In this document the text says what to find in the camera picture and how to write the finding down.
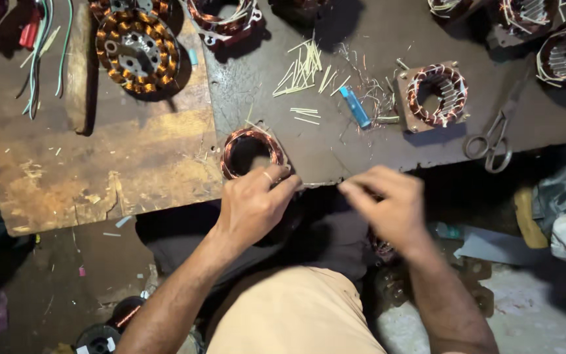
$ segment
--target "wooden plank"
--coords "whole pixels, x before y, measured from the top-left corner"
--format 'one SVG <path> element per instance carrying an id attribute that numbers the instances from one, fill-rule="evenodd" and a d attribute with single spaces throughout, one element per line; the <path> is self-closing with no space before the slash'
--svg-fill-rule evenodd
<path id="1" fill-rule="evenodd" d="M 67 16 L 59 6 L 55 26 L 66 25 Z M 191 69 L 183 90 L 169 101 L 137 101 L 100 69 L 90 137 L 69 130 L 64 99 L 54 97 L 63 32 L 42 59 L 34 121 L 21 115 L 28 92 L 14 99 L 28 53 L 0 55 L 0 209 L 8 232 L 20 236 L 219 198 L 208 76 L 191 22 L 183 22 L 178 41 L 201 64 L 182 58 L 179 75 Z"/>

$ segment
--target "yellow object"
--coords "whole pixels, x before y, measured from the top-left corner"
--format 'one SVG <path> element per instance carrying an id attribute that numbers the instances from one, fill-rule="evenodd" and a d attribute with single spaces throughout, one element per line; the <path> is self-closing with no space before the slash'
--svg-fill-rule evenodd
<path id="1" fill-rule="evenodd" d="M 515 192 L 515 214 L 521 235 L 530 248 L 547 248 L 550 246 L 541 228 L 532 219 L 532 188 L 521 187 Z"/>

